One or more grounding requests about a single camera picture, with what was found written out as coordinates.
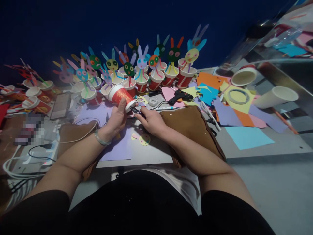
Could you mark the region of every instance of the bracelet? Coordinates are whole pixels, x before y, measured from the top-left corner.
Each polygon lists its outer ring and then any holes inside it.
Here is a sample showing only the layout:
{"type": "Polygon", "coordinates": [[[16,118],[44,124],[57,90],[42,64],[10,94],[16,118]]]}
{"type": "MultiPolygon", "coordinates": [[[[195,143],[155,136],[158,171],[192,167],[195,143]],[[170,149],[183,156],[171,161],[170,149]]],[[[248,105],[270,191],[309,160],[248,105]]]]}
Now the bracelet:
{"type": "Polygon", "coordinates": [[[100,144],[104,145],[104,146],[109,145],[109,144],[111,143],[111,141],[105,142],[105,141],[101,140],[101,139],[99,138],[99,135],[98,135],[98,130],[99,130],[99,129],[97,129],[97,130],[95,131],[95,137],[96,137],[97,141],[98,141],[100,144]]]}

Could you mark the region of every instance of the blue wall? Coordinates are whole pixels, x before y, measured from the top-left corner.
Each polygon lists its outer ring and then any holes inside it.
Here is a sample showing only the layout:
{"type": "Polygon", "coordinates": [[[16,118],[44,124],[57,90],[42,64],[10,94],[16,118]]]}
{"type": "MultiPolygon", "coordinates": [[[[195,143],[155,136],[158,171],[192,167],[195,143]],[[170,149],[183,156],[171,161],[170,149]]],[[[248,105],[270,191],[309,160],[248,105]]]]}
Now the blue wall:
{"type": "Polygon", "coordinates": [[[210,24],[202,37],[207,44],[200,52],[194,67],[219,65],[257,20],[273,18],[295,1],[8,1],[1,3],[1,83],[22,82],[18,73],[2,64],[21,64],[19,57],[46,80],[57,80],[52,73],[58,69],[53,60],[60,55],[88,52],[91,46],[96,55],[111,54],[113,46],[120,50],[124,44],[149,44],[149,53],[160,40],[170,34],[181,46],[184,56],[187,41],[192,39],[199,24],[210,24]]]}

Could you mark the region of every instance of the tape roll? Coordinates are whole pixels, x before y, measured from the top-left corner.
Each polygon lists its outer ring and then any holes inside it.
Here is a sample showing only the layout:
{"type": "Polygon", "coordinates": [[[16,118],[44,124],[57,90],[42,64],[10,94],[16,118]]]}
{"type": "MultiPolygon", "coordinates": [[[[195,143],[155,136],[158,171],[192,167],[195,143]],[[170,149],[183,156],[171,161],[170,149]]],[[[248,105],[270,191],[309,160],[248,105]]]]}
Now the tape roll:
{"type": "Polygon", "coordinates": [[[157,97],[150,97],[148,103],[151,107],[157,106],[158,103],[157,97]]]}

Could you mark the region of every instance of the smartphone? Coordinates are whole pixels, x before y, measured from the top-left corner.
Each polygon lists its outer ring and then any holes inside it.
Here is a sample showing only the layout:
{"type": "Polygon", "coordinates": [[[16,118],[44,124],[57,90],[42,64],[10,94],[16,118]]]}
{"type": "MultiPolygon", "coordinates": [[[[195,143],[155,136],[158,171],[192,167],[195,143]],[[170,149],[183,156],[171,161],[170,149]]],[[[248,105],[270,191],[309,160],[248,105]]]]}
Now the smartphone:
{"type": "Polygon", "coordinates": [[[71,93],[66,92],[59,94],[56,97],[52,113],[50,116],[50,120],[53,121],[57,119],[66,118],[70,105],[71,105],[71,93]]]}

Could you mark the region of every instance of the pen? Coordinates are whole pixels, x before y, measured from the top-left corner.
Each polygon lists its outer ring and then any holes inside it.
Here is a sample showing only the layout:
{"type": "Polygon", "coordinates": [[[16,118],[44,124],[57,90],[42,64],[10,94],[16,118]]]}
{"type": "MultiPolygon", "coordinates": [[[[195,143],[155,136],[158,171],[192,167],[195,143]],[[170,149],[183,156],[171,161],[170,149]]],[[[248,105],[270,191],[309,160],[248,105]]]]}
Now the pen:
{"type": "Polygon", "coordinates": [[[156,109],[154,109],[154,110],[155,110],[155,111],[160,111],[160,110],[171,110],[171,109],[177,109],[177,107],[156,108],[156,109]]]}

